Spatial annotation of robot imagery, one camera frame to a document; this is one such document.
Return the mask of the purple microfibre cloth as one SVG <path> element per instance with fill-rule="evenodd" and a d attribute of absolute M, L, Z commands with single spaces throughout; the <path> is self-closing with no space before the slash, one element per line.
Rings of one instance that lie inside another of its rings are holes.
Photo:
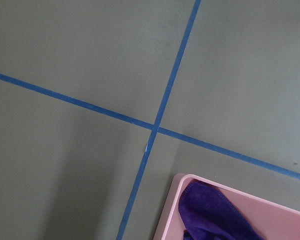
<path fill-rule="evenodd" d="M 201 181 L 192 181 L 184 189 L 178 212 L 184 240 L 262 239 L 219 190 Z"/>

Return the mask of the pink plastic box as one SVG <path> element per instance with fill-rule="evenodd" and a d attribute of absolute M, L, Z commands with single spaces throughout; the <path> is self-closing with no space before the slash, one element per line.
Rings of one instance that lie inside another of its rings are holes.
<path fill-rule="evenodd" d="M 193 181 L 218 189 L 265 240 L 300 240 L 300 212 L 194 174 L 176 174 L 171 182 L 155 240 L 181 240 L 186 229 L 178 211 L 179 199 Z"/>

